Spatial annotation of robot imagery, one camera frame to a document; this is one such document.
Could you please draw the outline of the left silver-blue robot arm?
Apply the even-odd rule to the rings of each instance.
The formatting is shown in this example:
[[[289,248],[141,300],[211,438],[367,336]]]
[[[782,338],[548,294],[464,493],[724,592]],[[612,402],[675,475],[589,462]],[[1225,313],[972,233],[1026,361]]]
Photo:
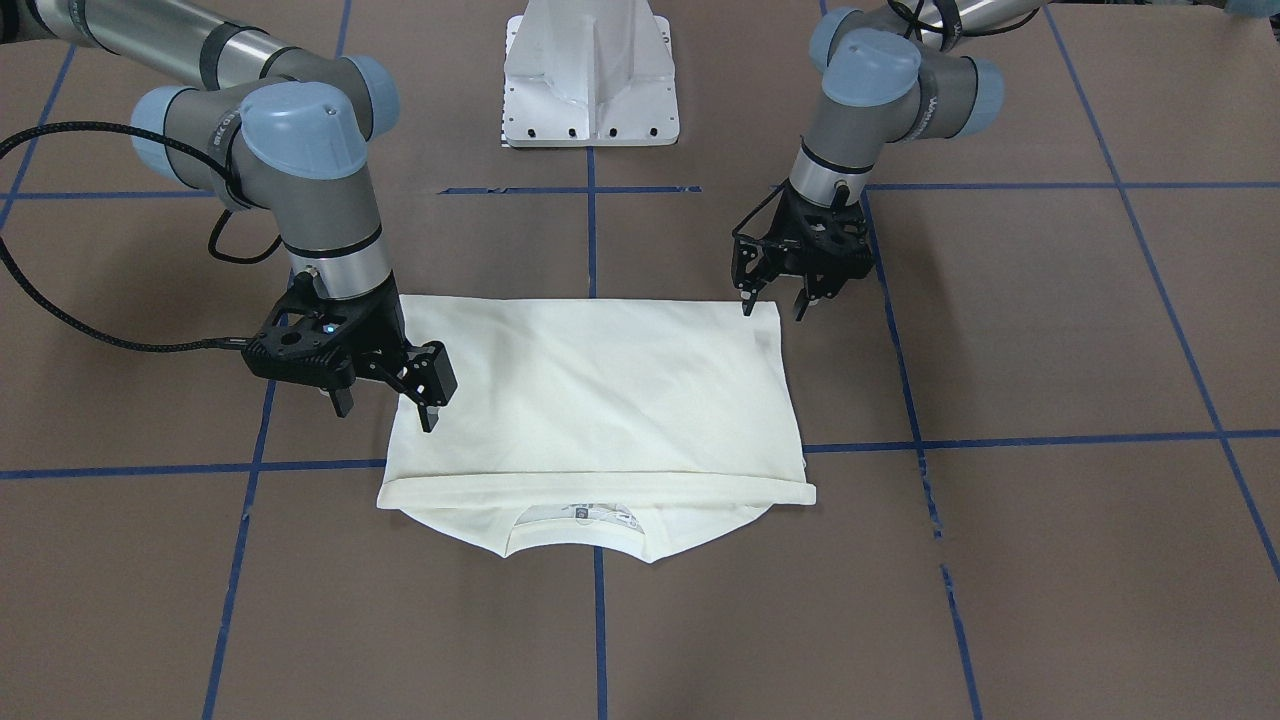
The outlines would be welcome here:
[[[774,215],[763,234],[732,231],[731,275],[745,315],[782,275],[801,282],[794,302],[801,319],[876,269],[861,193],[883,149],[989,127],[1004,105],[1004,76],[955,47],[1019,29],[1039,9],[1038,1],[887,1],[822,17],[809,42],[820,92],[787,178],[763,200]]]

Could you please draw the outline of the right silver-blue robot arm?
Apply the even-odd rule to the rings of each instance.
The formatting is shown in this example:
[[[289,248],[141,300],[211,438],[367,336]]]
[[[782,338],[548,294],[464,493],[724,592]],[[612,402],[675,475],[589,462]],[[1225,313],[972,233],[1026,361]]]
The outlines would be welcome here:
[[[415,345],[369,172],[369,143],[401,113],[389,72],[370,56],[326,59],[188,1],[5,1],[3,42],[56,38],[97,47],[173,78],[147,92],[125,124],[68,120],[47,135],[127,135],[154,172],[219,197],[227,213],[264,209],[292,277],[259,331],[147,345],[92,328],[40,293],[9,251],[3,265],[29,299],[73,329],[136,352],[236,351],[268,380],[324,392],[339,416],[358,379],[387,384],[433,430],[457,388],[445,346]]]

